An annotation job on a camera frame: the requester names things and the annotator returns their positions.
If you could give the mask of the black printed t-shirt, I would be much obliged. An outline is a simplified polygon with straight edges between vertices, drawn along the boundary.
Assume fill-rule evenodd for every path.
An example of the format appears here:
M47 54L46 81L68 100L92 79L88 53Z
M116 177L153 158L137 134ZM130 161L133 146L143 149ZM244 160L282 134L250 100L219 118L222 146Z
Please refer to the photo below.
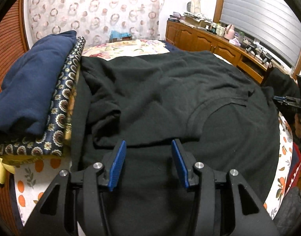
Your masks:
M127 144L120 181L105 197L112 235L185 235L194 195L171 155L179 139L212 169L238 170L265 202L279 160L271 87L210 52L81 58L73 113L73 166Z

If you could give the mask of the orange fruit print sheet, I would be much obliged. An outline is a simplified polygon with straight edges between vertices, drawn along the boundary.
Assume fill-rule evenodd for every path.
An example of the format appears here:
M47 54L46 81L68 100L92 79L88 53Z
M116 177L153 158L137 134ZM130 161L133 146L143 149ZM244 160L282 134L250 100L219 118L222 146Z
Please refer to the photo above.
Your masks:
M285 195L285 185L289 174L293 134L286 118L279 113L280 145L279 158L274 180L264 202L264 208L271 219L275 219L281 209ZM14 187L18 206L20 225L25 225L35 205L60 169L70 168L70 158L38 160L15 169Z

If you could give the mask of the red box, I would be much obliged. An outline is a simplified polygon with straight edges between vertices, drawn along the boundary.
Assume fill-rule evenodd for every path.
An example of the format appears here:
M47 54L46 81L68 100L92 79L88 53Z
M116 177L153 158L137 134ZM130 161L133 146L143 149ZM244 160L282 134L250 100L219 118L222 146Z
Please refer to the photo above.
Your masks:
M288 192L297 185L300 172L301 172L301 152L299 151L298 145L294 143L293 150L292 150L291 166L287 177L287 182L285 185L284 196L286 196Z

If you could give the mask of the wooden sideboard cabinet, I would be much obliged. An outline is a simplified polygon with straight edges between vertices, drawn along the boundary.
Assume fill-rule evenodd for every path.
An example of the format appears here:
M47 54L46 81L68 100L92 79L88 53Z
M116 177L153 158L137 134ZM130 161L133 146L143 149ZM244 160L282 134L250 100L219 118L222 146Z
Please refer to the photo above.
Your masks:
M205 30L168 20L165 39L184 51L210 51L219 55L259 84L265 78L267 69L257 58L226 39Z

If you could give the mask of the dark patterned folded cloth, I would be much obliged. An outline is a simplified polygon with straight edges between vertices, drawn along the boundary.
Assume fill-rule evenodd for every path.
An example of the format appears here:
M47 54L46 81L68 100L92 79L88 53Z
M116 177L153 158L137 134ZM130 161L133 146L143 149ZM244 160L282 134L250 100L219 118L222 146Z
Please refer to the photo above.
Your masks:
M32 140L22 137L0 144L0 157L24 160L30 156L62 156L68 103L75 86L77 70L80 69L81 55L85 46L84 37L77 37L76 44L68 54L58 77L48 113L45 131L41 138Z

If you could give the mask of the yellow plush toy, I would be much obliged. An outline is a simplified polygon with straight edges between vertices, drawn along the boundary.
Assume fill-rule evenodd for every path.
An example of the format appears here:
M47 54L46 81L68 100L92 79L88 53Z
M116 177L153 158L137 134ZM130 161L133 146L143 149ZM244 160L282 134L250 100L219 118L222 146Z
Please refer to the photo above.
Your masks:
M15 167L5 164L3 159L0 158L0 184L4 185L6 181L6 173L9 172L11 174L15 174Z

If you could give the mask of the pink kettle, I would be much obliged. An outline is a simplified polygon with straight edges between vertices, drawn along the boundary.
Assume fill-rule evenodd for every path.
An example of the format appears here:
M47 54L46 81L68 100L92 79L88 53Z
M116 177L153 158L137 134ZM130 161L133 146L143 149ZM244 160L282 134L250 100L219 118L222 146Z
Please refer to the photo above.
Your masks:
M226 27L224 38L227 40L232 40L235 38L235 27L232 24L229 24Z

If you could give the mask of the white window blind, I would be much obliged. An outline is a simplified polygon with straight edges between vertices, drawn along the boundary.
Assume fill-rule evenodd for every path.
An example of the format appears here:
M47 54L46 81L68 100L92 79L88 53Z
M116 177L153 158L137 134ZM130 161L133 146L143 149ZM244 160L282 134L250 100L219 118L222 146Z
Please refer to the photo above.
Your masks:
M257 38L295 66L301 23L284 0L224 0L220 21Z

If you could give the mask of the navy blue folded garment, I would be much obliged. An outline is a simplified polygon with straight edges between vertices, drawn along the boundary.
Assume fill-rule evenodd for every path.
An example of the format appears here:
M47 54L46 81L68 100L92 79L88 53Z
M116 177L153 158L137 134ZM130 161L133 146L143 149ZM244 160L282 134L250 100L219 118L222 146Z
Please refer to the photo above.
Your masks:
M0 92L0 140L43 134L51 98L76 31L38 40L4 77Z

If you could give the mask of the clutter pile on sideboard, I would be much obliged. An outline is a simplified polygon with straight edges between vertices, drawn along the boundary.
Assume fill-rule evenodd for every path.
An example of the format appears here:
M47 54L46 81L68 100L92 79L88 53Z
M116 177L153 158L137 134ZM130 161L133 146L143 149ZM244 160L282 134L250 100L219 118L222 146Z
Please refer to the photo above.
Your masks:
M193 28L205 28L212 24L212 20L204 16L202 13L193 14L191 12L184 12L183 15L181 15L178 12L173 12L173 14L169 16L168 20L179 22Z

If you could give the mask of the floral bed cover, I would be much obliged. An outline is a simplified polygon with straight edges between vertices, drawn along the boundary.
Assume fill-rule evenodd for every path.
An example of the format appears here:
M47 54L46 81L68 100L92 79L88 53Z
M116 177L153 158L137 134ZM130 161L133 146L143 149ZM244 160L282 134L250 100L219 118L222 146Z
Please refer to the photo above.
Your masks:
M82 53L86 57L109 61L121 56L141 56L169 53L166 45L157 40L117 41L88 48Z

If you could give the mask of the cardboard box with blue cloth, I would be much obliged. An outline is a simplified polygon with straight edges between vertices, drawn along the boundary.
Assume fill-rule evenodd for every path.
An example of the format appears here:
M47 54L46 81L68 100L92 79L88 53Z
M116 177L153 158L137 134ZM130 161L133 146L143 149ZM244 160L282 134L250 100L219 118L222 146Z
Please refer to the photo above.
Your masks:
M131 41L132 35L129 32L119 32L119 31L111 31L111 34L109 36L109 42L114 43L117 41Z

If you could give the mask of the brown slatted wardrobe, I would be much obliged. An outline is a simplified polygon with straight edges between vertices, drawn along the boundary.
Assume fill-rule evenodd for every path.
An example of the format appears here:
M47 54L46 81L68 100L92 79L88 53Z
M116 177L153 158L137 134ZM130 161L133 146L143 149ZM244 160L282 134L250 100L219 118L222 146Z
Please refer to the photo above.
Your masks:
M28 50L24 0L17 0L0 22L0 219L12 235L20 235L23 228L18 207L25 204L16 197L24 185L16 186L15 167L29 158L16 148L24 120L17 114L23 106L14 85L15 65Z

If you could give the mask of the circle patterned curtain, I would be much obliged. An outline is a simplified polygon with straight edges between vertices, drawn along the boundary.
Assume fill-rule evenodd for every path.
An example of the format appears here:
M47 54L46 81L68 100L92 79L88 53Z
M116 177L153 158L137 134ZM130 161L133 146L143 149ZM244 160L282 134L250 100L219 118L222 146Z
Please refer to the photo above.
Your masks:
M27 23L35 43L50 34L74 30L88 46L109 42L112 32L134 40L160 37L165 0L26 0Z

